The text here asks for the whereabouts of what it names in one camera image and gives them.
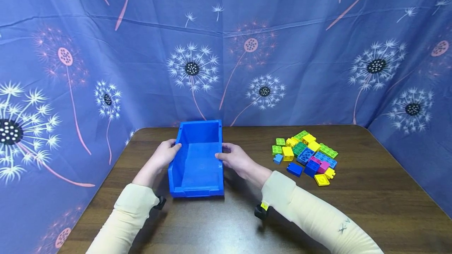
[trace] left hand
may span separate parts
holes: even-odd
[[[151,187],[152,183],[154,183],[155,176],[159,174],[166,165],[173,161],[177,151],[182,147],[182,144],[175,143],[175,139],[169,139],[162,142],[139,171],[137,176],[135,176],[132,183]]]

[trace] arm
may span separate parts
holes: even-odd
[[[262,190],[262,201],[272,206],[333,254],[382,254],[383,251],[356,223],[335,207],[298,187],[277,171],[254,162],[234,144],[224,144],[231,153],[219,153],[227,167]]]
[[[159,203],[151,186],[157,174],[173,160],[180,149],[181,144],[173,146],[174,144],[174,139],[162,142],[132,183],[124,188],[87,254],[129,253],[135,236],[149,218],[149,212]]]

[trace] pile of toy bricks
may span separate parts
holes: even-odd
[[[282,161],[297,162],[304,166],[304,173],[315,179],[318,186],[330,185],[336,172],[336,156],[338,153],[323,143],[317,143],[316,138],[306,131],[284,140],[277,138],[276,145],[272,147],[273,161],[280,164]],[[287,171],[295,176],[301,176],[303,167],[292,162]]]

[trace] blue plastic bin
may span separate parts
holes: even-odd
[[[223,142],[221,120],[182,122],[176,143],[182,147],[168,167],[173,197],[224,195],[223,162],[215,158]]]

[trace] pink brick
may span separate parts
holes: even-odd
[[[309,161],[314,161],[314,162],[316,162],[316,163],[319,164],[319,165],[322,164],[322,161],[320,161],[320,160],[319,160],[317,157],[315,157],[315,156],[310,157],[310,158],[309,158]]]
[[[330,167],[330,163],[328,163],[327,161],[322,161],[320,168],[317,170],[317,173],[324,174],[328,167]]]

